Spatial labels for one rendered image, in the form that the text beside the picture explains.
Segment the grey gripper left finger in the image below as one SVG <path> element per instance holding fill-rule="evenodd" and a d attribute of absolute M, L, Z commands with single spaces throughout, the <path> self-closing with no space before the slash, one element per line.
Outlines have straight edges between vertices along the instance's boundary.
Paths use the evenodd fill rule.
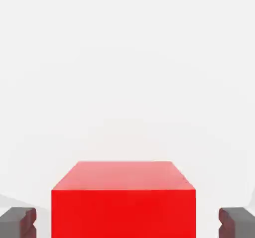
<path fill-rule="evenodd" d="M 0 238 L 36 238 L 35 208 L 11 207 L 0 216 Z"/>

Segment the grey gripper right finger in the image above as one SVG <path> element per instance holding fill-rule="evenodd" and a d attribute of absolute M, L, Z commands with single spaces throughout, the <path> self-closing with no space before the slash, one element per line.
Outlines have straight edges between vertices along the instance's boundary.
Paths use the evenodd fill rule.
<path fill-rule="evenodd" d="M 243 207 L 220 208 L 219 238 L 255 238 L 255 216 Z"/>

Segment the small red cube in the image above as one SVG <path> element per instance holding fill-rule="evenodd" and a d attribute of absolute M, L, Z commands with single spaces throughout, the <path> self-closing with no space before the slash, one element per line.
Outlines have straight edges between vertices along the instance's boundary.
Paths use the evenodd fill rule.
<path fill-rule="evenodd" d="M 51 238 L 196 238 L 196 190 L 169 161 L 80 161 L 51 191 Z"/>

